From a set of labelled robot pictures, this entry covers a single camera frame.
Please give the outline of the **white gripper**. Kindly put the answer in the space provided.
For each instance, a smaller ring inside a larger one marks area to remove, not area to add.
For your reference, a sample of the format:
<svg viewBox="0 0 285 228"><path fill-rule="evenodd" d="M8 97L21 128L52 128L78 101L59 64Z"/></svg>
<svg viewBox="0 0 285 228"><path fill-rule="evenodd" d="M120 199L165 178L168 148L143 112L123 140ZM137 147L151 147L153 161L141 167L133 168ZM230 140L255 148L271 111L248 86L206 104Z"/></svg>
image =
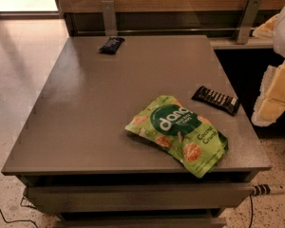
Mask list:
<svg viewBox="0 0 285 228"><path fill-rule="evenodd" d="M285 6L253 31L256 38L272 38L275 53L285 58ZM252 123L269 126L285 111L285 61L278 67L268 66L264 72L256 99Z"/></svg>

